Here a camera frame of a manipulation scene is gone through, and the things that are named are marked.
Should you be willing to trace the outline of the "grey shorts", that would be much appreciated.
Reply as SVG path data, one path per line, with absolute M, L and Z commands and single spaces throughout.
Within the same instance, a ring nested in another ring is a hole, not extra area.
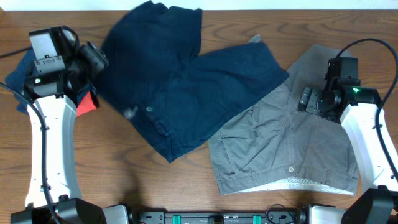
M 303 89 L 321 89 L 337 49 L 311 46 L 289 77 L 220 128 L 208 141 L 221 195 L 309 190 L 354 195 L 359 171 L 351 143 L 336 123 L 298 110 Z

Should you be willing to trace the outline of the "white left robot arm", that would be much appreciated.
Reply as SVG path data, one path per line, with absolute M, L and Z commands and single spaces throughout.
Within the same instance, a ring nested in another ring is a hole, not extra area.
M 93 43 L 76 48 L 33 43 L 35 70 L 15 94 L 27 105 L 32 127 L 32 173 L 25 210 L 11 223 L 130 223 L 125 205 L 101 208 L 82 198 L 75 171 L 77 97 L 107 66 Z

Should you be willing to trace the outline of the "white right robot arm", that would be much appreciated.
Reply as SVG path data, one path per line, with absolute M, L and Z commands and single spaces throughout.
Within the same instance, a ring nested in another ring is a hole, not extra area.
M 363 194 L 349 209 L 311 205 L 307 223 L 387 223 L 397 210 L 397 152 L 375 89 L 342 86 L 321 91 L 306 87 L 298 108 L 338 123 L 353 147 Z

